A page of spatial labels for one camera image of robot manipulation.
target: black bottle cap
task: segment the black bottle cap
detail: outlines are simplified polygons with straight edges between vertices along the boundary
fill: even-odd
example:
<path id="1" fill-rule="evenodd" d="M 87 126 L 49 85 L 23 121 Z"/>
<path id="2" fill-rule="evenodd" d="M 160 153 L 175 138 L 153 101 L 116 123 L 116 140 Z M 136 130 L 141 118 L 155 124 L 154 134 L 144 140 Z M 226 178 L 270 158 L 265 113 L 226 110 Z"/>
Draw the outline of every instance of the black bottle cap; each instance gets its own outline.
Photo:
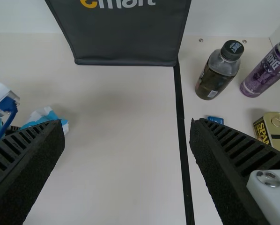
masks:
<path id="1" fill-rule="evenodd" d="M 221 55 L 229 61 L 238 60 L 244 52 L 244 46 L 235 40 L 229 40 L 221 48 Z"/>

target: dark gray bag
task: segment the dark gray bag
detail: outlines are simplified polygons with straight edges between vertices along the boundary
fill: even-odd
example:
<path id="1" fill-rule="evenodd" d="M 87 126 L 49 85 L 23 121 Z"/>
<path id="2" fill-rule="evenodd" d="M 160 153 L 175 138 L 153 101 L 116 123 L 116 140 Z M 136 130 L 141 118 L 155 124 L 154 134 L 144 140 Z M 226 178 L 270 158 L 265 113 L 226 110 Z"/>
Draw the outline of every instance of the dark gray bag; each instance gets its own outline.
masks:
<path id="1" fill-rule="evenodd" d="M 174 66 L 191 0 L 45 0 L 79 65 Z"/>

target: white table surface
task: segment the white table surface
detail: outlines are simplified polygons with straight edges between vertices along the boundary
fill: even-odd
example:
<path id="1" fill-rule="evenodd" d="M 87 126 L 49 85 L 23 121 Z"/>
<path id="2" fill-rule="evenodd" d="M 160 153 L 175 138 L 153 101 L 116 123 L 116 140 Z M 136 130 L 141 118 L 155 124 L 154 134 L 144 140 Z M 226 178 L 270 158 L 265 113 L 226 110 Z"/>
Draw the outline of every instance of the white table surface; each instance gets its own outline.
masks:
<path id="1" fill-rule="evenodd" d="M 78 66 L 63 35 L 0 35 L 0 82 L 15 125 L 47 105 L 70 124 L 24 225 L 185 225 L 173 68 Z"/>
<path id="2" fill-rule="evenodd" d="M 219 116 L 253 136 L 253 121 L 280 112 L 280 81 L 255 99 L 239 91 L 271 49 L 267 38 L 246 39 L 240 72 L 216 99 L 196 96 L 208 56 L 228 39 L 184 36 L 179 59 L 187 142 L 191 118 Z M 24 225 L 185 224 L 171 68 L 77 66 L 62 35 L 4 34 L 0 81 L 21 97 L 15 125 L 47 105 L 70 120 L 64 153 Z M 220 225 L 189 147 L 188 157 L 195 223 Z"/>
<path id="3" fill-rule="evenodd" d="M 245 50 L 241 57 L 238 74 L 227 88 L 215 99 L 205 101 L 195 94 L 195 84 L 210 54 L 221 48 L 227 40 L 239 37 L 196 37 L 184 36 L 179 54 L 181 80 L 184 99 L 185 129 L 187 143 L 191 119 L 217 116 L 224 119 L 224 124 L 254 137 L 252 123 L 261 118 L 265 112 L 280 112 L 280 80 L 257 98 L 243 95 L 239 86 L 249 72 L 272 49 L 268 38 L 245 38 Z M 208 193 L 205 181 L 195 163 L 195 158 L 188 145 L 188 159 L 195 224 L 221 225 L 221 219 Z"/>

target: can pull tab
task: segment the can pull tab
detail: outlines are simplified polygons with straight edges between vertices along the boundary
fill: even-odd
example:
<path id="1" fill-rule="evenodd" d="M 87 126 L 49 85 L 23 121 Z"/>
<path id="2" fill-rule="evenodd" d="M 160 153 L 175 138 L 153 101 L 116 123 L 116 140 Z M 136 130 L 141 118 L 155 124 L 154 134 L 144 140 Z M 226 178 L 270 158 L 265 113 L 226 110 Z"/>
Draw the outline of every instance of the can pull tab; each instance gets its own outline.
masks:
<path id="1" fill-rule="evenodd" d="M 280 127 L 280 115 L 275 116 L 271 119 L 271 123 L 276 126 L 276 127 Z"/>

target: spam can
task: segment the spam can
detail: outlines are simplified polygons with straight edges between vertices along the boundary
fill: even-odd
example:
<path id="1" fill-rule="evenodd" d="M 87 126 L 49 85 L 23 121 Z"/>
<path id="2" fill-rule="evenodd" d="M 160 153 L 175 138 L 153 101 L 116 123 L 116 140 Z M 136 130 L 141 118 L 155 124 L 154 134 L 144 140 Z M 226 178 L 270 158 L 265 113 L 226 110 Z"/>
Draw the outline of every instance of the spam can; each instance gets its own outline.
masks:
<path id="1" fill-rule="evenodd" d="M 256 138 L 280 151 L 280 112 L 267 112 L 253 123 Z"/>

